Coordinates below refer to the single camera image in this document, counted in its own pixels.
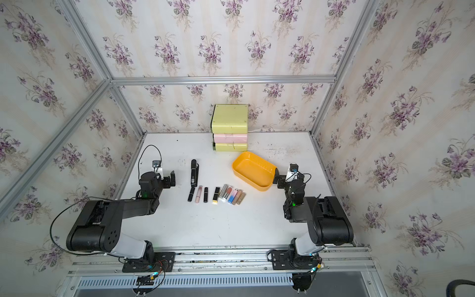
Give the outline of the black lipstick tube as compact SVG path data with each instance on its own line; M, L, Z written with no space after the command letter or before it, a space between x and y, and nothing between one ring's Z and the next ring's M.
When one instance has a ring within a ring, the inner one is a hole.
M188 196L188 202L192 202L195 193L195 186L192 186Z

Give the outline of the pink lipstick tube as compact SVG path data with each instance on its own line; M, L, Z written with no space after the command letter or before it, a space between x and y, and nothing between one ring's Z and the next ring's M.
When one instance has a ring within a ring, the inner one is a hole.
M195 197L195 203L197 203L197 204L200 202L200 198L202 196L202 190L203 190L203 187L199 186L198 190L197 190L196 197Z

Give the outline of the yellow storage tray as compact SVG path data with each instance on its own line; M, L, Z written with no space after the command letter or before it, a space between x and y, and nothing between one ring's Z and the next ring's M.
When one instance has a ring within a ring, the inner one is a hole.
M243 152L233 162L232 169L237 177L264 192L273 184L277 167L252 152Z

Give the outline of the brown lipstick tube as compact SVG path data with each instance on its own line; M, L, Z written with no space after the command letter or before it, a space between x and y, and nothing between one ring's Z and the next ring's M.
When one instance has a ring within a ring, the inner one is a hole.
M240 205L245 197L246 197L246 193L242 192L241 195L239 196L236 204Z

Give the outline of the black gold square lipstick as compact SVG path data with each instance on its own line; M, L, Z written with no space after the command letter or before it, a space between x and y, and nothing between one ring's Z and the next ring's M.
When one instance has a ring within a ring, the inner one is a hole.
M213 196L213 200L212 200L212 203L213 203L213 204L217 204L217 203L218 203L218 198L219 198L219 195L220 195L220 190L221 190L220 187L216 187L216 188L215 188L214 196Z

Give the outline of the red white lipstick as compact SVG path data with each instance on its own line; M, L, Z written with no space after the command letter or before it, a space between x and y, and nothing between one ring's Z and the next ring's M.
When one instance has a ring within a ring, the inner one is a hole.
M228 187L225 189L225 192L223 193L221 200L224 201L224 202L226 202L226 201L228 200L228 198L230 197L232 191L233 191L233 187L232 187L232 186L228 186Z

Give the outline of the silver lipstick tube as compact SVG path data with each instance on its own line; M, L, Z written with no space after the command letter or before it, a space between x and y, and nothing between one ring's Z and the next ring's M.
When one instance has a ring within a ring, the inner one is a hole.
M220 190L220 194L218 196L219 199L222 199L224 198L226 192L227 192L227 189L228 189L228 185L227 184L224 184L223 187L221 188Z

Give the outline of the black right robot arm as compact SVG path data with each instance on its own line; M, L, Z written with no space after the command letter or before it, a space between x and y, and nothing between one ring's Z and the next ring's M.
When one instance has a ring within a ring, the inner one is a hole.
M284 218L291 223L305 223L308 232L291 241L290 250L298 256L313 256L325 245L341 246L354 240L351 223L335 196L307 196L304 174L289 176L275 172L273 184L285 192Z

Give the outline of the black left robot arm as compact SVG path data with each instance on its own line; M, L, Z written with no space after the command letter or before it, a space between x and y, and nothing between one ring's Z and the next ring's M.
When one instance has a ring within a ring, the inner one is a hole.
M139 179L141 187L134 199L90 200L82 209L66 240L69 251L102 252L147 265L155 262L153 245L121 232L122 221L153 215L164 189L176 185L175 172L162 177L147 172Z

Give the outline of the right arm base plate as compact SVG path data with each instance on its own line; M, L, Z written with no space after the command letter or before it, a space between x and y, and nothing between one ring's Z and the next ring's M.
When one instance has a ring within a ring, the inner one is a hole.
M266 259L275 271L310 271L315 272L323 268L323 260L319 256L300 256L292 250L271 249Z

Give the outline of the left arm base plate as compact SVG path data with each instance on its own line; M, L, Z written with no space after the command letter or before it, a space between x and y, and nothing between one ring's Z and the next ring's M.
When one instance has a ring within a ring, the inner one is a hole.
M123 273L152 273L173 270L175 252L156 252L150 259L126 259L122 266Z

